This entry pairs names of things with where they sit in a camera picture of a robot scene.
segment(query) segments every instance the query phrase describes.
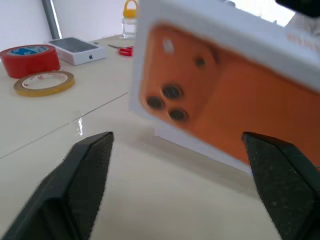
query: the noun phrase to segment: yellow tape roll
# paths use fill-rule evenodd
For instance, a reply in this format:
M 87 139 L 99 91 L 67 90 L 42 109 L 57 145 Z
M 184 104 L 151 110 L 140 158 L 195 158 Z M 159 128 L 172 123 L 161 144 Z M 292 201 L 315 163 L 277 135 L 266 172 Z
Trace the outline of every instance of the yellow tape roll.
M 71 88 L 75 77 L 67 71 L 46 71 L 19 79 L 13 86 L 17 94 L 25 97 L 44 97 Z

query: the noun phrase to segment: orange phone image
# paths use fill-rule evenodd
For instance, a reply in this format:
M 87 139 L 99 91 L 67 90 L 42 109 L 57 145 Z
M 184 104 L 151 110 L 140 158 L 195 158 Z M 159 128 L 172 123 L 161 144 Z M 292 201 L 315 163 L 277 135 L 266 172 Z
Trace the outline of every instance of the orange phone image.
M 144 57 L 139 99 L 153 116 L 246 163 L 242 134 L 253 132 L 295 145 L 320 166 L 318 93 L 168 25 L 149 33 Z

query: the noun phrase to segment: table surface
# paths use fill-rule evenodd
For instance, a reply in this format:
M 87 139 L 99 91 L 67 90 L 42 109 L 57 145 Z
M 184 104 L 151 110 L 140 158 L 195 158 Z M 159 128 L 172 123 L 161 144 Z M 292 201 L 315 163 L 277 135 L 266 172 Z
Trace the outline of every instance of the table surface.
M 152 122 L 128 111 L 132 59 L 108 51 L 79 66 L 61 61 L 76 84 L 41 98 L 16 95 L 0 66 L 0 236 L 74 143 L 113 131 L 92 239 L 279 240 L 251 177 L 154 136 Z

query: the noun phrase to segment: scissors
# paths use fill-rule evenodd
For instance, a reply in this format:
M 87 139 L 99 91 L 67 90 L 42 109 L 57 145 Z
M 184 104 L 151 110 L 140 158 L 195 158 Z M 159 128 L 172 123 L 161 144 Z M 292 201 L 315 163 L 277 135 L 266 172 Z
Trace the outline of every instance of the scissors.
M 118 49 L 119 55 L 126 56 L 126 57 L 132 57 L 134 53 L 134 47 L 133 46 L 128 46 L 128 47 L 121 47 L 121 46 L 113 46 L 109 45 L 109 47 Z

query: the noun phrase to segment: blue label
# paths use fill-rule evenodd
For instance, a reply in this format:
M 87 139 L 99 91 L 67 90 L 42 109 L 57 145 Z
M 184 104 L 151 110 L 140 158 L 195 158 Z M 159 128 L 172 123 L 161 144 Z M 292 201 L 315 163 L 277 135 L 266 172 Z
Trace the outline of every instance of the blue label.
M 13 56 L 28 56 L 45 52 L 48 49 L 49 48 L 46 46 L 24 46 L 12 49 L 11 51 L 8 51 L 6 54 Z

